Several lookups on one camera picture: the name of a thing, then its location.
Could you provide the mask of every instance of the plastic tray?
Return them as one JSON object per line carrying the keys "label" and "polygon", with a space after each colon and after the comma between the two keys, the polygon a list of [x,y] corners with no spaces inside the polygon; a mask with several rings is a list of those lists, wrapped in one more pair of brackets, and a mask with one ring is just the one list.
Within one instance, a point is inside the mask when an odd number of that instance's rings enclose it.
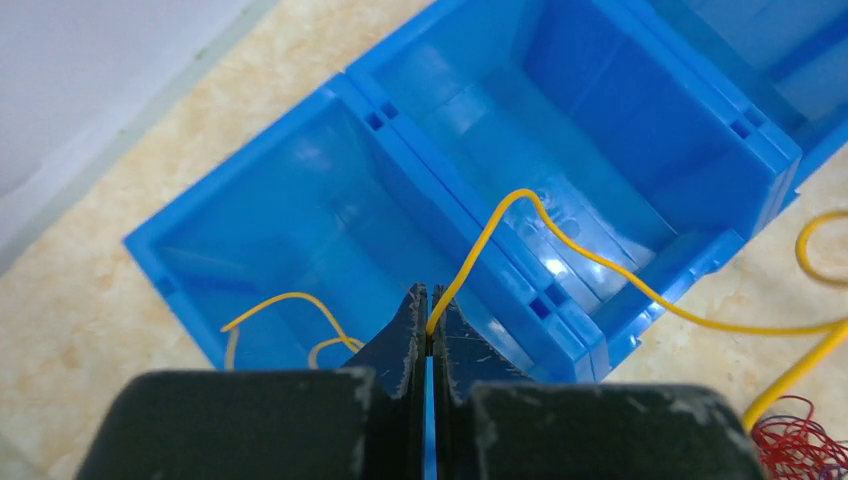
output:
{"label": "plastic tray", "polygon": [[[388,121],[336,77],[126,239],[216,367],[219,329],[271,296],[311,293],[367,342],[413,283],[453,279],[480,227]],[[538,310],[553,307],[498,248],[485,250],[458,301],[540,380],[594,380],[585,345],[567,329],[556,341],[547,333],[553,320]],[[309,350],[335,336],[315,307],[287,300],[242,325],[235,366],[306,368]],[[318,362],[350,356],[333,345]]]}
{"label": "plastic tray", "polygon": [[[617,1],[441,0],[348,73],[480,225],[530,188],[566,234],[676,299],[779,211],[800,156],[679,55]],[[602,378],[661,310],[529,202],[505,223],[496,244]]]}
{"label": "plastic tray", "polygon": [[845,0],[626,2],[670,48],[709,59],[800,145],[793,189],[848,141]]}

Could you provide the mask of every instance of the blue plastic crate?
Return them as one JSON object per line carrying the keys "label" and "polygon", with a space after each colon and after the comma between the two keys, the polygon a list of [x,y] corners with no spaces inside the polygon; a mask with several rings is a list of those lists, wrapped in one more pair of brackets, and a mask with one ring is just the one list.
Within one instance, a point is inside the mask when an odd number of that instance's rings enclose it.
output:
{"label": "blue plastic crate", "polygon": [[[321,299],[370,340],[413,283],[447,284],[480,227],[384,125],[350,82],[332,79],[126,239],[154,286],[217,367],[219,329],[271,296]],[[540,380],[593,381],[587,349],[497,247],[458,296],[463,312]],[[311,304],[288,300],[240,327],[238,369],[306,368],[336,336]],[[324,349],[337,367],[351,353]]]}
{"label": "blue plastic crate", "polygon": [[705,78],[720,69],[794,139],[804,158],[793,190],[848,141],[845,0],[626,2],[673,50],[709,59],[692,64]]}
{"label": "blue plastic crate", "polygon": [[[566,234],[674,300],[773,218],[800,157],[680,55],[615,0],[440,0],[348,74],[479,224],[530,188]],[[496,244],[602,378],[660,309],[529,202],[504,223]]]}

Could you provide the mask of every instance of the yellow wire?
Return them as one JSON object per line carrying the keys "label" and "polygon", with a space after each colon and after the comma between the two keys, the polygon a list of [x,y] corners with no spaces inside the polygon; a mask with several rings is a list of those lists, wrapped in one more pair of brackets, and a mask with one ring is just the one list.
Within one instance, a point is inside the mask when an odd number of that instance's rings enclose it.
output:
{"label": "yellow wire", "polygon": [[[815,233],[819,227],[825,223],[844,218],[848,218],[848,211],[846,210],[839,210],[818,216],[808,223],[803,230],[801,230],[801,233],[798,235],[798,241],[795,242],[795,257],[798,259],[798,265],[801,266],[801,270],[803,270],[804,273],[817,282],[838,287],[848,287],[848,279],[829,277],[816,270],[816,268],[813,267],[812,262],[810,262],[810,257],[807,254],[807,244],[810,242],[810,238],[813,236],[813,233]],[[745,429],[751,430],[754,427],[754,424],[757,423],[757,420],[763,416],[771,404],[776,402],[781,395],[786,393],[786,391],[792,385],[797,383],[798,380],[800,380],[807,372],[821,363],[821,361],[824,360],[825,357],[827,357],[846,338],[848,338],[848,317],[837,322],[836,328],[827,334],[815,347],[807,352],[806,355],[801,357],[798,362],[778,377],[774,383],[772,383],[751,403],[742,415],[742,424],[745,426]]]}
{"label": "yellow wire", "polygon": [[542,199],[536,195],[532,190],[528,190],[526,188],[522,188],[516,190],[509,195],[506,196],[501,203],[498,204],[498,207],[495,209],[495,213],[492,214],[492,217],[489,219],[489,222],[486,224],[486,227],[483,229],[483,233],[480,234],[480,237],[474,243],[474,246],[471,248],[471,253],[468,254],[468,257],[463,262],[462,267],[459,270],[459,274],[454,278],[448,287],[445,294],[439,299],[439,302],[436,304],[436,307],[433,308],[433,313],[430,315],[430,319],[427,321],[427,333],[432,335],[436,330],[436,325],[439,323],[439,320],[444,314],[445,310],[448,307],[448,304],[451,300],[456,296],[456,293],[459,291],[459,288],[462,287],[462,284],[465,283],[465,280],[468,278],[468,275],[471,273],[471,268],[474,266],[474,263],[477,262],[477,257],[480,256],[480,253],[483,251],[483,248],[489,242],[492,234],[495,232],[495,228],[497,228],[498,224],[501,221],[501,218],[506,213],[506,210],[512,206],[517,200],[521,198],[528,198],[533,202],[533,206],[536,207],[536,211],[539,213],[539,216],[542,218],[542,221],[545,222],[545,225],[551,229],[554,235],[557,236],[563,243],[568,245],[569,248],[579,253],[580,255],[588,258],[589,260],[603,265],[610,270],[613,270],[624,278],[630,281],[636,288],[641,290],[645,295],[648,296],[651,300],[663,306],[669,312],[674,313],[675,315],[689,320],[690,322],[696,323],[703,327],[712,328],[715,330],[722,330],[725,332],[733,332],[733,333],[745,333],[750,335],[766,335],[766,336],[792,336],[792,335],[811,335],[816,333],[824,333],[831,331],[836,325],[839,324],[839,321],[829,322],[829,323],[821,323],[818,325],[810,325],[804,327],[746,327],[740,325],[732,325],[728,323],[715,322],[713,320],[707,320],[706,318],[699,317],[693,313],[690,313],[686,310],[683,310],[680,307],[677,307],[673,303],[664,299],[662,295],[654,291],[651,287],[649,287],[645,282],[643,282],[639,277],[630,273],[626,268],[618,265],[614,262],[611,262],[599,255],[596,255],[580,245],[574,243],[573,240],[568,238],[568,236],[562,232],[562,230],[557,227],[556,223],[551,219],[548,212],[545,211],[545,206],[542,204]]}
{"label": "yellow wire", "polygon": [[304,292],[288,292],[288,293],[284,293],[282,295],[277,295],[276,297],[271,297],[268,300],[265,300],[264,302],[260,303],[259,305],[256,305],[255,307],[251,308],[250,310],[242,313],[235,320],[224,325],[224,327],[221,328],[221,332],[224,332],[224,333],[232,330],[232,333],[230,333],[230,339],[227,342],[227,355],[226,355],[226,358],[225,358],[225,368],[227,370],[232,370],[233,366],[234,366],[233,364],[235,362],[235,349],[236,349],[236,345],[238,343],[238,328],[237,327],[242,322],[244,322],[248,318],[252,317],[253,315],[256,315],[257,313],[264,310],[265,308],[268,308],[269,306],[271,306],[271,305],[273,305],[277,302],[282,302],[283,300],[289,300],[289,299],[294,299],[294,298],[300,299],[300,300],[306,300],[307,302],[311,303],[312,305],[315,305],[318,308],[318,310],[321,310],[321,313],[323,313],[324,316],[327,317],[327,321],[330,322],[330,325],[332,325],[333,329],[338,334],[338,337],[333,338],[331,340],[325,340],[325,341],[319,343],[318,345],[316,345],[312,348],[312,350],[309,352],[309,368],[312,368],[312,369],[318,368],[318,359],[317,359],[318,358],[318,352],[320,352],[321,349],[328,347],[330,345],[334,345],[336,343],[343,343],[353,353],[358,352],[359,349],[362,348],[363,343],[361,341],[353,338],[353,337],[348,336],[348,334],[345,333],[344,329],[341,327],[341,325],[339,325],[338,320],[336,320],[336,317],[333,316],[333,313],[330,312],[330,309],[327,308],[327,306],[324,305],[324,303],[321,302],[321,300],[318,300],[313,295],[310,295],[310,294],[304,293]]}
{"label": "yellow wire", "polygon": [[[429,335],[432,335],[433,332],[436,330],[436,326],[438,325],[439,320],[441,319],[442,315],[450,304],[450,301],[456,296],[456,293],[459,291],[460,287],[462,287],[462,284],[468,278],[468,275],[471,273],[471,268],[474,266],[474,263],[477,261],[477,258],[483,251],[483,248],[489,242],[489,239],[492,237],[495,228],[497,228],[498,224],[506,213],[506,210],[510,206],[512,206],[513,203],[515,203],[521,198],[527,198],[533,202],[533,206],[536,208],[536,211],[542,218],[542,221],[545,222],[545,225],[547,225],[548,228],[551,229],[551,231],[554,233],[554,235],[557,236],[557,238],[559,238],[572,250],[588,258],[589,260],[597,264],[603,265],[624,276],[624,278],[629,280],[634,286],[636,286],[636,288],[641,290],[651,300],[665,307],[666,310],[674,313],[675,315],[681,318],[689,320],[690,322],[696,323],[703,327],[712,328],[714,330],[721,330],[732,333],[744,333],[750,335],[798,336],[830,332],[830,334],[827,335],[824,340],[821,341],[821,343],[819,343],[813,350],[811,350],[807,355],[805,355],[801,360],[799,360],[798,363],[793,365],[789,370],[787,370],[783,375],[781,375],[780,378],[778,378],[765,392],[763,392],[759,397],[757,397],[756,400],[754,400],[754,402],[751,404],[751,406],[748,408],[748,410],[742,417],[742,423],[748,430],[750,430],[754,426],[754,423],[756,423],[760,416],[762,416],[762,414],[765,412],[769,405],[774,403],[781,395],[783,395],[784,392],[786,392],[786,390],[789,389],[789,387],[795,384],[798,379],[804,376],[810,369],[820,363],[822,359],[824,359],[830,352],[832,352],[833,349],[836,348],[846,338],[846,336],[848,336],[848,318],[837,320],[834,322],[804,327],[746,327],[715,322],[706,318],[699,317],[698,315],[690,313],[686,310],[683,310],[682,308],[679,308],[673,303],[664,299],[662,295],[654,291],[639,277],[630,273],[630,271],[628,271],[626,268],[616,263],[613,263],[603,257],[600,257],[576,244],[565,233],[563,233],[562,230],[559,229],[559,227],[557,227],[556,223],[554,223],[554,221],[548,215],[548,212],[545,211],[545,206],[542,203],[542,199],[539,198],[539,196],[536,195],[535,192],[526,188],[522,188],[510,193],[506,196],[506,198],[501,201],[500,204],[498,204],[497,208],[495,209],[495,212],[492,214],[491,218],[489,218],[489,222],[486,224],[486,227],[480,234],[480,237],[477,239],[477,241],[474,243],[474,246],[471,248],[471,253],[468,254],[468,257],[466,257],[465,261],[463,262],[462,267],[459,270],[459,274],[451,282],[447,291],[442,296],[442,298],[439,299],[439,302],[436,304],[435,308],[433,308],[433,313],[430,315],[430,318],[427,321],[427,333]],[[824,223],[840,218],[848,218],[848,211],[837,211],[828,213],[817,217],[816,219],[811,221],[804,228],[804,230],[801,231],[801,234],[798,237],[798,242],[795,248],[795,254],[798,257],[798,263],[799,265],[801,265],[801,269],[804,270],[804,272],[811,278],[823,283],[827,283],[829,285],[848,286],[848,280],[831,278],[820,274],[811,265],[807,255],[807,243],[809,242],[809,239],[813,235],[815,230]]]}
{"label": "yellow wire", "polygon": [[[486,244],[491,239],[492,234],[494,233],[507,209],[509,209],[509,207],[512,206],[513,203],[522,198],[527,198],[531,202],[533,202],[533,206],[536,208],[536,211],[538,212],[545,225],[547,225],[548,228],[550,228],[551,231],[554,233],[554,235],[556,235],[557,238],[559,238],[569,248],[571,248],[578,254],[588,258],[589,260],[619,273],[628,281],[630,281],[630,283],[632,283],[636,288],[638,288],[645,295],[647,295],[648,298],[661,305],[669,312],[672,312],[685,320],[714,330],[749,335],[800,336],[826,332],[828,333],[828,335],[821,342],[819,342],[819,344],[816,345],[815,348],[810,350],[809,353],[802,357],[795,365],[793,365],[789,370],[787,370],[783,375],[781,375],[768,389],[766,389],[765,392],[763,392],[759,397],[757,397],[757,399],[754,400],[754,402],[751,404],[748,410],[746,410],[745,414],[742,417],[742,423],[744,424],[747,430],[750,430],[753,427],[754,423],[756,423],[760,416],[762,416],[762,414],[766,411],[769,405],[774,403],[781,395],[783,395],[783,393],[786,392],[787,389],[789,389],[793,384],[795,384],[809,370],[819,364],[840,343],[842,343],[842,341],[844,341],[846,337],[848,337],[848,317],[834,322],[820,323],[817,325],[803,327],[748,327],[708,320],[706,318],[690,313],[682,308],[679,308],[673,303],[663,298],[662,295],[657,293],[645,282],[643,282],[639,277],[631,273],[626,268],[599,255],[596,255],[590,252],[589,250],[586,250],[585,248],[581,247],[573,240],[571,240],[565,233],[562,232],[562,230],[559,229],[556,223],[554,223],[554,221],[548,215],[548,212],[545,211],[545,206],[539,196],[532,190],[526,188],[522,188],[510,193],[500,202],[500,204],[498,204],[497,208],[495,209],[495,212],[492,214],[491,218],[489,218],[488,223],[486,223],[486,227],[483,229],[483,232],[480,234],[480,237],[477,238],[477,241],[471,248],[471,252],[468,254],[465,261],[463,262],[459,273],[453,279],[445,294],[441,297],[441,299],[439,299],[439,302],[433,308],[433,312],[427,321],[428,335],[432,335],[435,331],[439,320],[441,320],[442,315],[444,314],[451,300],[453,300],[453,298],[456,296],[460,287],[462,287],[463,283],[465,283],[465,280],[471,273],[471,269],[477,262],[477,258],[480,256],[483,251],[483,248],[485,248]],[[827,285],[848,287],[848,279],[829,277],[817,271],[815,267],[812,266],[809,256],[807,255],[807,244],[809,243],[809,240],[812,237],[813,233],[815,233],[816,229],[818,229],[821,225],[827,222],[843,218],[848,218],[848,211],[831,212],[813,219],[809,224],[807,224],[806,227],[804,227],[804,229],[798,236],[798,241],[795,245],[795,255],[798,259],[798,264],[801,266],[801,269],[808,276],[810,276],[810,278],[818,282],[825,283]],[[299,298],[302,300],[306,300],[318,307],[318,309],[321,310],[324,316],[327,317],[327,320],[333,326],[333,329],[336,331],[336,333],[338,333],[338,337],[325,340],[315,345],[312,350],[310,350],[308,358],[310,368],[318,368],[318,352],[320,352],[321,349],[330,345],[344,343],[354,353],[357,352],[360,348],[362,348],[363,343],[355,338],[348,336],[345,333],[344,329],[342,329],[341,325],[339,325],[339,322],[336,320],[330,310],[323,303],[321,303],[320,300],[308,293],[303,292],[289,292],[284,293],[282,295],[277,295],[273,298],[269,298],[268,300],[265,300],[259,305],[241,314],[238,318],[224,326],[221,331],[227,332],[229,330],[235,329],[243,321],[247,320],[248,318],[255,315],[262,309],[268,307],[269,305],[290,298]],[[235,345],[237,341],[238,329],[235,329],[232,332],[230,342],[227,346],[227,363],[228,368],[230,369],[232,368],[232,365],[230,364],[235,356]]]}

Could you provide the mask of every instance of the tangled red wire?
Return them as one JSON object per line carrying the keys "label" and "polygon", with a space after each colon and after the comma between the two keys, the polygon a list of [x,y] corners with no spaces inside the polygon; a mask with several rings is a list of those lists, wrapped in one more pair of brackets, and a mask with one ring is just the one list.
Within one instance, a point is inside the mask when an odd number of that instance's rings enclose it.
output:
{"label": "tangled red wire", "polygon": [[780,397],[806,403],[804,418],[773,415],[760,419],[751,430],[760,461],[775,479],[833,480],[848,478],[848,446],[830,438],[813,421],[815,406],[796,395]]}

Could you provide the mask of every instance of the white wall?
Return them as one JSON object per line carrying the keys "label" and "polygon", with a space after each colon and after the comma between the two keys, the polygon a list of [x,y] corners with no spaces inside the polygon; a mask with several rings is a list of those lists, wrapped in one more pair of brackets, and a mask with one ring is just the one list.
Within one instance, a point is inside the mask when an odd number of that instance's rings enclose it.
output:
{"label": "white wall", "polygon": [[33,219],[199,68],[210,42],[271,4],[0,0],[0,273],[34,236]]}

